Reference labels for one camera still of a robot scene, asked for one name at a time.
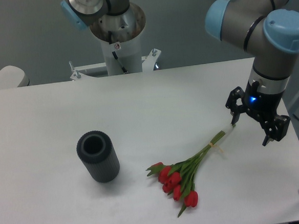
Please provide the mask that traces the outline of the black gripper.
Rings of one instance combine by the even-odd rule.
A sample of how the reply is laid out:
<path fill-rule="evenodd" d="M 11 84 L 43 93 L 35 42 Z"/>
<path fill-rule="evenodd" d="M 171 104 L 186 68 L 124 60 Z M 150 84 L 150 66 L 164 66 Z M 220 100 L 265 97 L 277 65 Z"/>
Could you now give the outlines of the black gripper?
<path fill-rule="evenodd" d="M 231 125 L 235 125 L 241 113 L 247 113 L 264 130 L 266 136 L 262 145 L 266 146 L 272 141 L 280 141 L 286 136 L 291 118 L 287 115 L 278 115 L 277 107 L 283 92 L 277 94 L 265 94 L 256 91 L 248 82 L 245 92 L 241 87 L 234 88 L 226 101 L 226 108 L 232 115 Z"/>

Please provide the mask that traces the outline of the grey robot arm, blue caps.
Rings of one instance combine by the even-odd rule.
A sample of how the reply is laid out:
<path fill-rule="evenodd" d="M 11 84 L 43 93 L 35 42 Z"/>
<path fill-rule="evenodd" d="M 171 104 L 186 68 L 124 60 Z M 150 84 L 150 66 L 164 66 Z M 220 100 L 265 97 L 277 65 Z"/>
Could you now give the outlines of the grey robot arm, blue caps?
<path fill-rule="evenodd" d="M 225 106 L 232 124 L 242 113 L 258 121 L 263 145 L 286 136 L 290 118 L 277 107 L 299 55 L 299 13 L 291 0 L 216 0 L 205 17 L 206 32 L 254 56 L 246 88 L 234 88 Z"/>

